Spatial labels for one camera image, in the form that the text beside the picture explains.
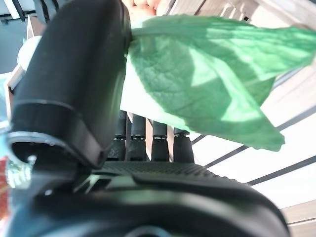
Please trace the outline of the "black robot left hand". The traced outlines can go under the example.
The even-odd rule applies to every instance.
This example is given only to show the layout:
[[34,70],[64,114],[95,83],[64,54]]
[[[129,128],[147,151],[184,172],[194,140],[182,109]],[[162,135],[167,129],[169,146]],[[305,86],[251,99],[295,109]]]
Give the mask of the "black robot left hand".
[[6,143],[35,163],[6,237],[288,237],[278,208],[194,163],[107,161],[131,40],[119,0],[73,0],[14,93]]

